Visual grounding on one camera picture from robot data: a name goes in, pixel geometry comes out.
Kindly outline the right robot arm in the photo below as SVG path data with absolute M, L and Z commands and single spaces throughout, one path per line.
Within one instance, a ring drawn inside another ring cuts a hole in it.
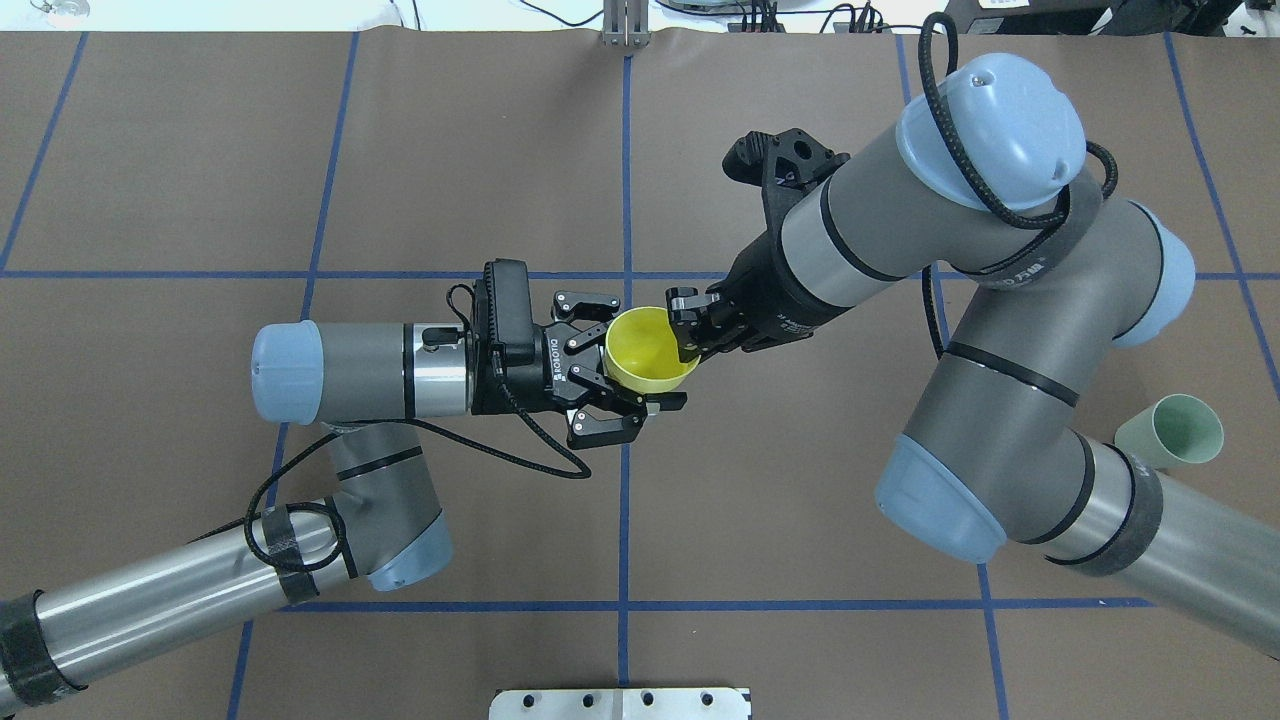
M 950 264 L 977 290 L 895 442 L 879 510 L 968 562 L 1033 546 L 1276 656 L 1277 532 L 1070 428 L 1105 355 L 1188 305 L 1188 247 L 1103 196 L 1080 119 L 1039 67 L 992 53 L 924 86 L 855 156 L 796 133 L 726 155 L 727 176 L 762 187 L 767 229 L 705 293 L 668 291 L 682 355 L 805 340 Z

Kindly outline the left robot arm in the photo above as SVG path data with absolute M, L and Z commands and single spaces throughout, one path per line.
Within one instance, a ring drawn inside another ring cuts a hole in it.
M 698 365 L 663 307 L 562 292 L 532 319 L 529 291 L 456 284 L 452 323 L 268 325 L 251 380 L 270 421 L 323 434 L 283 461 L 242 514 L 166 553 L 3 605 L 3 716 L 278 609 L 365 579 L 397 591 L 452 555 L 421 433 L 567 479 L 580 451 L 626 445 L 677 410 Z

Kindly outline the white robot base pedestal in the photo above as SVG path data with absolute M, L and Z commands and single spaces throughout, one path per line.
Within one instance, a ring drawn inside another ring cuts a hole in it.
M 750 691 L 662 687 L 502 691 L 489 719 L 753 719 Z

